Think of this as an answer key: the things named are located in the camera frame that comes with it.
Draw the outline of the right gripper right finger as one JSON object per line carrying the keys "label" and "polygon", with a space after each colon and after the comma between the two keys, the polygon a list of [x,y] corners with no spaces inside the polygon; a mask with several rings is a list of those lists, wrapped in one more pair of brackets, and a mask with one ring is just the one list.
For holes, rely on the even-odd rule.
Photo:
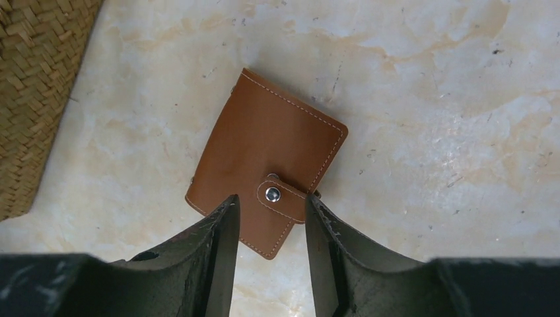
{"label": "right gripper right finger", "polygon": [[420,262],[373,241],[317,197],[306,199],[317,316],[558,316],[557,258]]}

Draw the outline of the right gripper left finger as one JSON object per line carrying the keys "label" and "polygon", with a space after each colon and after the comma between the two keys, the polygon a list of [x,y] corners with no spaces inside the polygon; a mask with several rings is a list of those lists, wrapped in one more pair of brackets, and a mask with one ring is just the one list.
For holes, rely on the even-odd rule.
{"label": "right gripper left finger", "polygon": [[228,316],[240,201],[130,260],[3,254],[2,316]]}

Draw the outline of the woven straw divided tray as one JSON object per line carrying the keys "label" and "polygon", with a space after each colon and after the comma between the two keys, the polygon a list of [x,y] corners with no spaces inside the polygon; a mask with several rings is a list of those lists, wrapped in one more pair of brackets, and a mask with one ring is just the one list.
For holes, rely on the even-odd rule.
{"label": "woven straw divided tray", "polygon": [[30,211],[102,6],[1,2],[1,219]]}

